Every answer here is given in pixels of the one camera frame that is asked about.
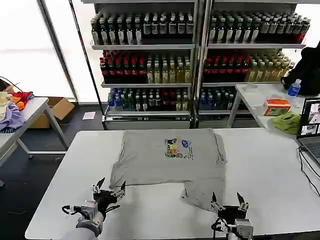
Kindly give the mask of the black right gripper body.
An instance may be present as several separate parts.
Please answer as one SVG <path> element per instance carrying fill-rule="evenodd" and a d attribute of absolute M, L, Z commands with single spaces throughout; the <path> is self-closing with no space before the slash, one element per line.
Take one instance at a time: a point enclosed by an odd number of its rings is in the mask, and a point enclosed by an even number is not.
<path fill-rule="evenodd" d="M 234 221 L 235 219 L 245 219 L 247 211 L 234 205 L 225 205 L 218 210 L 218 217 L 225 221 Z"/>

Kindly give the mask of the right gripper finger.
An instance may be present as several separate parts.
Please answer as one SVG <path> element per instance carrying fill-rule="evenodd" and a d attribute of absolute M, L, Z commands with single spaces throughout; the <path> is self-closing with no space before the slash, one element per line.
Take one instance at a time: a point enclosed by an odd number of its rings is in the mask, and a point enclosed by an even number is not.
<path fill-rule="evenodd" d="M 238 210 L 239 211 L 247 211 L 249 208 L 249 203 L 244 200 L 244 198 L 240 195 L 239 192 L 237 192 L 237 198 L 239 201 Z"/>
<path fill-rule="evenodd" d="M 222 211 L 224 209 L 224 207 L 218 203 L 217 197 L 214 191 L 212 192 L 210 207 L 215 213 L 218 213 L 219 211 Z"/>

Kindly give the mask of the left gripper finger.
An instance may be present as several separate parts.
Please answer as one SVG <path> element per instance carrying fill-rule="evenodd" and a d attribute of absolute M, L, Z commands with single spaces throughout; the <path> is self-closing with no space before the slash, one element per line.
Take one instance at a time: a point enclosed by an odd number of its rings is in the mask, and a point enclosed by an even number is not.
<path fill-rule="evenodd" d="M 100 194 L 100 193 L 101 193 L 101 187 L 102 187 L 104 181 L 105 181 L 105 178 L 103 177 L 103 178 L 100 179 L 96 184 L 94 184 L 94 185 L 92 186 L 93 195 L 96 195 L 96 194 Z"/>
<path fill-rule="evenodd" d="M 120 189 L 112 194 L 117 201 L 120 201 L 126 195 L 126 181 L 123 182 Z"/>

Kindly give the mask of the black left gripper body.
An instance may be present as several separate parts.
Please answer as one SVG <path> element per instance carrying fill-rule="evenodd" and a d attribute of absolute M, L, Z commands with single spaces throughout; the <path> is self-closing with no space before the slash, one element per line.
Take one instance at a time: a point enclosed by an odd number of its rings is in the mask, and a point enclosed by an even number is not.
<path fill-rule="evenodd" d="M 101 193 L 93 195 L 93 199 L 97 202 L 97 210 L 100 213 L 108 213 L 118 208 L 118 205 L 116 205 L 118 201 L 113 193 L 113 191 L 101 190 Z"/>

